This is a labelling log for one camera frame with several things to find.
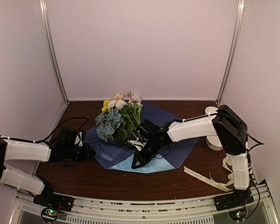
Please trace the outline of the blue wrapping paper sheet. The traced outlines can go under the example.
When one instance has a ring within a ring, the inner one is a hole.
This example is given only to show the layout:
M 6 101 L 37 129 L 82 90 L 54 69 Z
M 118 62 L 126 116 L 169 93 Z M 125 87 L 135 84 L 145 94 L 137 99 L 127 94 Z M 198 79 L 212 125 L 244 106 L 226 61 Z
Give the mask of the blue wrapping paper sheet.
M 143 150 L 119 146 L 116 141 L 101 140 L 93 127 L 86 132 L 84 143 L 95 151 L 94 158 L 105 169 L 135 173 L 157 173 L 178 169 L 182 166 L 198 138 L 186 139 L 151 149 L 151 143 Z

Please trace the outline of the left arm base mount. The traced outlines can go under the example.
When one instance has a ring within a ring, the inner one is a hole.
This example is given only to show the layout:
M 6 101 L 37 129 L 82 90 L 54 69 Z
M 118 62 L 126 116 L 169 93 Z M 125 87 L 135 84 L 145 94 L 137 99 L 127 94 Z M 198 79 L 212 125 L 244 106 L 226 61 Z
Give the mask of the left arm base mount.
M 74 204 L 74 198 L 71 196 L 64 196 L 59 194 L 54 194 L 53 199 L 49 202 L 40 196 L 35 196 L 33 203 L 59 211 L 71 212 Z

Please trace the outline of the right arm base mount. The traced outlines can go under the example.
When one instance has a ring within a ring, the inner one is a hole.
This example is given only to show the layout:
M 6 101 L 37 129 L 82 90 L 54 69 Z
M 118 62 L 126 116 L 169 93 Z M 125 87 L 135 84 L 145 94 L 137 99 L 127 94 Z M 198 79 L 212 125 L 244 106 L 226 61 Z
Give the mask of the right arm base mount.
M 253 203 L 253 202 L 254 202 L 253 196 L 248 196 L 247 198 L 244 198 L 243 196 L 237 196 L 234 193 L 214 197 L 214 204 L 217 211 L 230 210 L 237 207 L 243 207 L 248 203 Z

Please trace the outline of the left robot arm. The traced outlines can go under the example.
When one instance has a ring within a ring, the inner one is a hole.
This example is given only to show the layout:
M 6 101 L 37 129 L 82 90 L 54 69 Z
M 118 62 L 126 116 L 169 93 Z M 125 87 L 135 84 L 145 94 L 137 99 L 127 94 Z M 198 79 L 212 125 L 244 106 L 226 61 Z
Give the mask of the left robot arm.
M 85 161 L 95 151 L 84 142 L 85 131 L 63 127 L 58 137 L 47 140 L 24 140 L 0 135 L 0 183 L 27 191 L 47 207 L 54 207 L 58 198 L 53 186 L 45 179 L 30 175 L 8 165 L 7 161 L 27 160 L 39 162 Z

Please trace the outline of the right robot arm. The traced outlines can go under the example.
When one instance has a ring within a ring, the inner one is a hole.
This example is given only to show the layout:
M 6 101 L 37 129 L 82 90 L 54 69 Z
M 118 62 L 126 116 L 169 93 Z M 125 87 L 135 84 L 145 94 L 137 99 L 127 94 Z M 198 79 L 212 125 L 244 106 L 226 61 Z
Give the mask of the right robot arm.
M 174 119 L 162 127 L 144 120 L 137 132 L 147 138 L 144 147 L 133 155 L 132 168 L 140 168 L 148 164 L 159 150 L 174 142 L 206 137 L 211 149 L 223 149 L 227 155 L 229 166 L 234 177 L 234 191 L 230 202 L 240 206 L 250 195 L 251 158 L 247 124 L 227 105 L 221 105 L 209 113 L 190 118 Z

